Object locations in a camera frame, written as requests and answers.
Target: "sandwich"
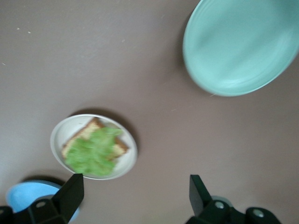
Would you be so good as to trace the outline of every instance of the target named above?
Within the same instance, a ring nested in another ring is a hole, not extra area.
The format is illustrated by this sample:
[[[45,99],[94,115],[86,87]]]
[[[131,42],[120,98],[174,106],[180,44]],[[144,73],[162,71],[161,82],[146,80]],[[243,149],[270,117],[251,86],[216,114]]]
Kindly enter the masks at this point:
[[[109,175],[128,150],[120,134],[121,129],[106,127],[94,117],[64,144],[62,157],[76,173]]]

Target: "table surface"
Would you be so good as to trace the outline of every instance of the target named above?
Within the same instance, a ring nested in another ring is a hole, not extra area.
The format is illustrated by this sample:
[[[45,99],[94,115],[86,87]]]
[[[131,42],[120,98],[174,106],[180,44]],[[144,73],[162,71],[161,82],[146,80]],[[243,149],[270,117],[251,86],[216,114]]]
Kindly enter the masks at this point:
[[[70,178],[51,131],[97,113],[128,128],[139,156],[120,178],[85,179],[74,224],[183,224],[190,174],[241,212],[260,206],[298,223],[298,57],[254,93],[211,96],[182,58],[198,0],[0,3],[0,204],[25,178]]]

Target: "blue plate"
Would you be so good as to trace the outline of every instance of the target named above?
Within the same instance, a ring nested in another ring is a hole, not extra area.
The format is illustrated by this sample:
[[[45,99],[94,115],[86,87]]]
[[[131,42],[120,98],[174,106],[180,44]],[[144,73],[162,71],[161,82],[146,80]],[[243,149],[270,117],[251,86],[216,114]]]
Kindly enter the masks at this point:
[[[19,212],[26,209],[40,197],[56,194],[60,188],[61,186],[58,184],[41,180],[19,183],[9,189],[6,202],[14,212]],[[78,214],[79,208],[70,221],[77,218]]]
[[[183,41],[192,79],[221,96],[265,86],[298,50],[299,0],[201,0]]]

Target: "toast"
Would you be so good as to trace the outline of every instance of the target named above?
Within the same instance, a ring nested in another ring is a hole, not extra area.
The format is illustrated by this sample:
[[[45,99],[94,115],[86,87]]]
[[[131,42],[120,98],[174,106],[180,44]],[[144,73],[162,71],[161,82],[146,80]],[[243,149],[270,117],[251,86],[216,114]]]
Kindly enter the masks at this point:
[[[63,149],[61,151],[62,157],[66,159],[66,156],[72,147],[74,141],[78,138],[83,138],[85,140],[88,140],[91,136],[91,134],[100,129],[105,127],[105,125],[96,117],[91,119],[85,127],[83,127],[81,130],[79,130],[77,133],[75,133],[63,146]],[[109,156],[111,159],[115,159],[117,157],[120,157],[121,155],[125,154],[128,150],[128,146],[126,146],[125,143],[123,143],[118,137],[115,138],[115,145],[113,147],[113,154]]]

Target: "teal plate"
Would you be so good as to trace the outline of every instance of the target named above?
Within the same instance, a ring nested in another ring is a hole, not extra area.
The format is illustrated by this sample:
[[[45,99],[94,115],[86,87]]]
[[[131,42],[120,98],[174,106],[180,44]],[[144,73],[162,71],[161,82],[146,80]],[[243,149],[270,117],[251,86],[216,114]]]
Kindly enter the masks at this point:
[[[298,50],[299,0],[201,0],[183,41],[191,78],[221,96],[265,86]]]

